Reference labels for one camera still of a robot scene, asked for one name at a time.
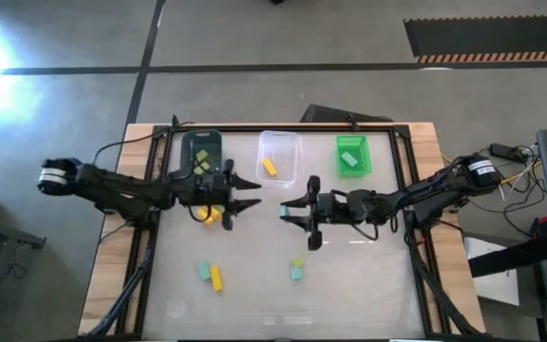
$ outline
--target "concrete floor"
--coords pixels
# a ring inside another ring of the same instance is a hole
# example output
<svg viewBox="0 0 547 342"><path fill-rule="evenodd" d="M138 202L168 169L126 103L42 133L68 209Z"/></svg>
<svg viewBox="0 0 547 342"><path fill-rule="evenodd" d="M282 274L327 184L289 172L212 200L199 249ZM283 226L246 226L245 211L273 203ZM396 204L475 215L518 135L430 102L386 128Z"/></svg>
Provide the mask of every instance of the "concrete floor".
<svg viewBox="0 0 547 342"><path fill-rule="evenodd" d="M0 67L140 64L155 0L0 1ZM152 65L412 62L402 19L547 13L547 0L168 0ZM0 221L47 236L19 251L29 268L0 294L0 340L77 332L103 216L83 200L35 188L41 160L88 160L123 135L136 75L0 76ZM432 121L449 156L491 142L531 144L547 128L547 69L149 75L139 123L296 122L316 103L395 121ZM112 168L118 151L102 155ZM499 195L489 207L501 208ZM534 208L517 222L547 213ZM467 232L520 240L499 215L466 206ZM484 303L489 332L537 338L538 303Z"/></svg>

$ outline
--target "wooden table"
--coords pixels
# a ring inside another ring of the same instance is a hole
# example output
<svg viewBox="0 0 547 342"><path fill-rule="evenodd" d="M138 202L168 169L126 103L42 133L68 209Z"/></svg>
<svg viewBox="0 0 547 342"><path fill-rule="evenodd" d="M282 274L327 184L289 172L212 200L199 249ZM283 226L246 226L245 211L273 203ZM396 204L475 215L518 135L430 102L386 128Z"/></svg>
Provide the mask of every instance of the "wooden table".
<svg viewBox="0 0 547 342"><path fill-rule="evenodd" d="M284 126L285 124L287 123L268 123L268 125L279 126ZM325 124L346 125L345 123ZM361 123L361 125L370 124L378 126L385 124L405 124L409 126L417 171L421 178L430 176L443 167L441 150L433 123ZM213 124L194 124L196 127L200 127L201 125ZM148 136L152 134L154 126L156 124L131 124L127 128L125 139L133 140ZM117 172L142 179L145 173L150 142L150 140L144 140L125 144L120 155ZM161 162L161 158L156 160L156 164L159 162ZM403 158L403 165L406 166L406 158ZM456 215L444 214L444 219L457 223ZM119 216L107 216L104 221L103 235L119 227L121 224L123 224L123 220ZM455 229L439 225L432 229L431 234L444 290L467 320L476 329L484 332L481 308L476 296L476 289L465 250L463 249L461 233ZM120 294L123 287L132 235L133 231L131 228L123 228L120 232L108 237L106 243L99 246L85 298L79 333L87 333L94 328ZM133 294L130 301L129 315L125 328L128 332L131 332L134 328L136 302L138 299L137 292ZM437 315L436 302L427 287L426 296L433 331L440 332L441 322Z"/></svg>

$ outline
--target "red object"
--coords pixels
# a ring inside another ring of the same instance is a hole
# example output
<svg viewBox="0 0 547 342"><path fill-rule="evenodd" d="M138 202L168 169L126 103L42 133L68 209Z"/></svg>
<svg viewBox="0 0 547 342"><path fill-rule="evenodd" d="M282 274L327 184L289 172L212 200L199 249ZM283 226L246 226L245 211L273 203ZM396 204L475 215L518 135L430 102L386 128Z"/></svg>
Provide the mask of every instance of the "red object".
<svg viewBox="0 0 547 342"><path fill-rule="evenodd" d="M539 224L546 223L547 222L547 217L540 218L538 220L538 222L539 222Z"/></svg>

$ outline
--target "yellow block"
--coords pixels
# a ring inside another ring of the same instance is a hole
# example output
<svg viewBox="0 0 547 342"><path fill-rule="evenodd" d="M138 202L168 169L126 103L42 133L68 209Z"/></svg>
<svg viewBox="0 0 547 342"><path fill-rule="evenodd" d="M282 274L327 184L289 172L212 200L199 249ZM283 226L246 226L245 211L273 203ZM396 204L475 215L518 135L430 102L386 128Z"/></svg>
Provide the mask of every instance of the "yellow block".
<svg viewBox="0 0 547 342"><path fill-rule="evenodd" d="M213 280L213 290L221 291L223 290L223 283L220 281L220 272L218 271L218 266L210 267L210 277Z"/></svg>
<svg viewBox="0 0 547 342"><path fill-rule="evenodd" d="M206 219L206 216L208 215L208 208L199 208L196 211L196 215L198 216L198 219ZM215 219L218 219L220 217L220 212L216 208L212 208L210 210L210 217L204 221L204 224L211 225L215 222Z"/></svg>
<svg viewBox="0 0 547 342"><path fill-rule="evenodd" d="M270 174L270 176L275 176L277 170L275 169L272 161L270 161L269 158L263 158L263 165L265 165L265 168L267 169L267 172Z"/></svg>

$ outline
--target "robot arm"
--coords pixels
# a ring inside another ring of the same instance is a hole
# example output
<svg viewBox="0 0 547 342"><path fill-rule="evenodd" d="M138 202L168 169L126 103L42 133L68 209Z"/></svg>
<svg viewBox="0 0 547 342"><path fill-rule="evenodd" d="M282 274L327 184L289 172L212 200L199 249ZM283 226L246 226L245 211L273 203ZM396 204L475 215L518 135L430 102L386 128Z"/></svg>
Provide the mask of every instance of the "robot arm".
<svg viewBox="0 0 547 342"><path fill-rule="evenodd" d="M188 172L186 176L176 177L177 172L146 181L76 159L46 160L42 164L37 187L46 195L75 195L90 200L105 214L120 213L122 218L135 226L150 224L152 209L170 209L176 200L186 207L221 205L225 207L223 227L232 230L232 216L261 202L260 199L231 198L234 188L246 190L261 187L233 173L233 167L234 162L228 160L222 169L204 175Z"/></svg>
<svg viewBox="0 0 547 342"><path fill-rule="evenodd" d="M486 158L474 154L459 157L436 174L390 194L373 190L353 190L344 193L332 190L319 194L320 179L311 176L308 192L301 199L281 203L291 208L310 207L306 217L283 216L288 222L310 233L308 248L311 251L322 245L319 223L355 225L363 221L381 225L394 218L399 211L410 209L412 226L429 227L448 206L462 207L468 198L493 192L500 184L500 175ZM337 197L346 198L341 202Z"/></svg>

